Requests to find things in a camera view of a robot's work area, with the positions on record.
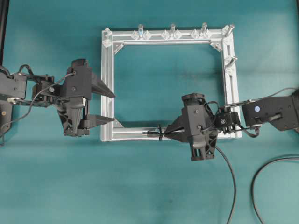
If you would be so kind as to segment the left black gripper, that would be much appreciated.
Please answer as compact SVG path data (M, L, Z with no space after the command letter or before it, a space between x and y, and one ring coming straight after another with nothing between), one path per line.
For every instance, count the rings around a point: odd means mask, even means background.
M60 86L59 104L56 105L65 136L78 137L89 134L89 128L105 125L114 118L88 114L91 92L115 98L113 92L92 72L86 59L72 61L69 76Z

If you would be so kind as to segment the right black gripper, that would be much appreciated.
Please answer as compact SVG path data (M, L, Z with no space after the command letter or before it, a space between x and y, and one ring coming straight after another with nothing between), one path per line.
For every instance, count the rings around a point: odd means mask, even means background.
M204 95L184 95L182 101L182 115L167 126L164 134L168 139L189 142L191 161L213 159L218 132L213 130L214 115L209 110Z

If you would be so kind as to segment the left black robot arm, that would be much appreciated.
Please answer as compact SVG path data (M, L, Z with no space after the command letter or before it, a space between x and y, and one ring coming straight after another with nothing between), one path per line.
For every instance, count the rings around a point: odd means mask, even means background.
M53 106L56 108L65 136L89 135L89 130L105 125L114 119L90 114L89 102L92 94L115 98L113 92L92 72L86 59L72 61L67 74L59 81L53 76L35 75L27 64L18 72L10 73L0 68L0 135L11 128L14 122L13 106Z

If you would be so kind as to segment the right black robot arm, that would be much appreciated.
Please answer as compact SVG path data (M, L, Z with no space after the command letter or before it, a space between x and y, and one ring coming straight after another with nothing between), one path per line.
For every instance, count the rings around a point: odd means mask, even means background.
M299 127L299 91L290 96L267 96L254 100L218 107L213 113L205 96L192 93L182 97L182 114L160 136L188 142L191 160L214 158L216 141L220 133L244 131L255 138L260 126L270 123L280 131Z

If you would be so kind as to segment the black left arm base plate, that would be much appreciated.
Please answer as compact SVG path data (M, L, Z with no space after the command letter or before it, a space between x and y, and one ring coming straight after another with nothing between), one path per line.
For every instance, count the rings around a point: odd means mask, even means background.
M11 123L13 116L13 105L7 101L0 101L0 135L5 134L11 128Z

